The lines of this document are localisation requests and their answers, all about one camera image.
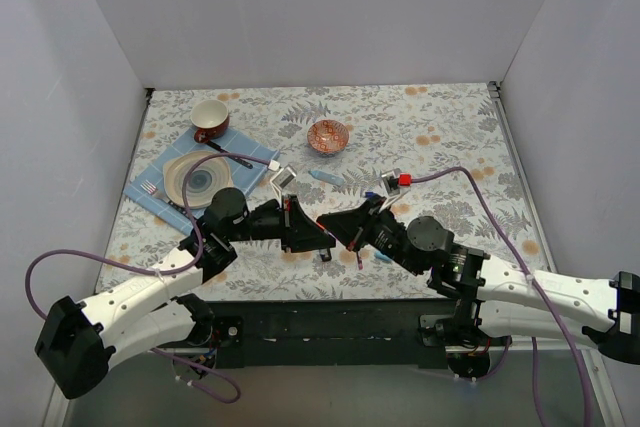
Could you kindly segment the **light blue marker pen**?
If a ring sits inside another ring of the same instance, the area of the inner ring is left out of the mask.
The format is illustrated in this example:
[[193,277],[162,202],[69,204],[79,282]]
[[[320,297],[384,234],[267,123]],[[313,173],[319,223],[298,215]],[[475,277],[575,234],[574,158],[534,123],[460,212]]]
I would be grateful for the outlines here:
[[345,183],[343,178],[320,170],[310,170],[309,175],[316,180],[329,183],[333,186],[341,187]]

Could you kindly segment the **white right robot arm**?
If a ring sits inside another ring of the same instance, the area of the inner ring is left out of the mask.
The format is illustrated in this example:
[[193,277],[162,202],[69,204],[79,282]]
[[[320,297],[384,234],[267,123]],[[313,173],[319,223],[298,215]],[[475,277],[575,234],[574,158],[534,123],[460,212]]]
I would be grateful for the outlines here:
[[562,338],[627,364],[639,362],[639,277],[621,271],[588,279],[536,270],[525,273],[499,257],[463,246],[431,216],[409,224],[368,200],[323,214],[319,224],[352,252],[370,245],[428,285],[469,308],[452,320],[454,336],[475,344],[484,336]]

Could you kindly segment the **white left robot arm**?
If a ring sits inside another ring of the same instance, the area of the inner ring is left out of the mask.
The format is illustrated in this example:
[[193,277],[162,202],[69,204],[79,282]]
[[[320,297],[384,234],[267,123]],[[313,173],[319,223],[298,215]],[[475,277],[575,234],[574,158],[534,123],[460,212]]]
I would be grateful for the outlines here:
[[335,239],[296,196],[249,209],[237,188],[218,191],[188,237],[150,269],[80,301],[68,296],[44,314],[36,356],[65,398],[93,390],[111,369],[171,342],[210,342],[215,316],[192,289],[237,258],[236,242],[277,240],[283,251],[328,251]]

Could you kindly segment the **light blue pen cap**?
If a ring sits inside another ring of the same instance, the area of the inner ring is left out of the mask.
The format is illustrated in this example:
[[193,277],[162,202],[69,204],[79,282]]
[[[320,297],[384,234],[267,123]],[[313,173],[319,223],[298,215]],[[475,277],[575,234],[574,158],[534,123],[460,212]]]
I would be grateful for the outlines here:
[[386,256],[386,255],[384,255],[384,254],[382,254],[380,252],[376,252],[375,253],[375,258],[380,260],[380,261],[382,261],[382,262],[384,262],[384,263],[391,263],[392,262],[392,259],[390,259],[388,256]]

